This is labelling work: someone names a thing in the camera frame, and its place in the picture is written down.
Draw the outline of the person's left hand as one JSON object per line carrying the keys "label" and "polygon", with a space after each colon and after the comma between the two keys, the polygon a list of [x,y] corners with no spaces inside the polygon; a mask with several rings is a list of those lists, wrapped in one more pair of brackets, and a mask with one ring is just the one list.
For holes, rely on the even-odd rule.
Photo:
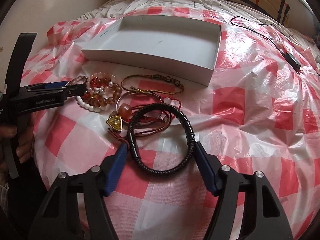
{"label": "person's left hand", "polygon": [[22,120],[26,121],[26,128],[17,128],[14,125],[1,124],[1,142],[4,139],[11,139],[18,135],[18,146],[16,154],[19,157],[20,163],[26,162],[32,156],[34,134],[33,134],[33,121],[31,115],[27,114],[22,116]]}

